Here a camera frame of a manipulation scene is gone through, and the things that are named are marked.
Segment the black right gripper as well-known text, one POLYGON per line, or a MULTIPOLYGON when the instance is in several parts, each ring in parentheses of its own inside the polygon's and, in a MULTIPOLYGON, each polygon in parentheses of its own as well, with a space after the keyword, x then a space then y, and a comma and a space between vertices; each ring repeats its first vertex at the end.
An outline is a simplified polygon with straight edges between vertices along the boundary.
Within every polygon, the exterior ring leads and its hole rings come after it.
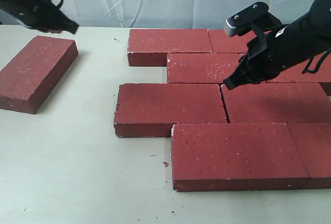
POLYGON ((307 62, 302 73, 315 74, 330 55, 330 16, 305 14, 271 31, 253 31, 246 55, 223 80, 228 90, 274 79, 302 62, 307 62))

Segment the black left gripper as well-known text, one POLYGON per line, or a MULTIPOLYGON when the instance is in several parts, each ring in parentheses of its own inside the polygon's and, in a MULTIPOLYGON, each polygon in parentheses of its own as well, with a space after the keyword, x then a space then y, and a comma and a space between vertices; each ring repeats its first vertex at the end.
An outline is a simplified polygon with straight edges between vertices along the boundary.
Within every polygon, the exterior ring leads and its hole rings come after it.
POLYGON ((79 24, 67 18, 58 5, 52 0, 1 0, 1 10, 8 13, 23 26, 44 33, 60 33, 62 31, 75 34, 79 24))

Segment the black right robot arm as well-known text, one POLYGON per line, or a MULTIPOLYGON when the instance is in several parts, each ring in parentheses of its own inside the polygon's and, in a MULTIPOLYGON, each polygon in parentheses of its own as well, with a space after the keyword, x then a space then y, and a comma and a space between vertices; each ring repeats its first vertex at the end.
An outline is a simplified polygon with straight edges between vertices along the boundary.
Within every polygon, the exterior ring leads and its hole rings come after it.
POLYGON ((314 0, 309 11, 290 24, 271 14, 265 2, 256 2, 225 21, 228 37, 250 31, 255 37, 234 72, 224 79, 227 89, 274 79, 302 62, 307 62, 302 73, 315 74, 330 54, 330 0, 314 0))

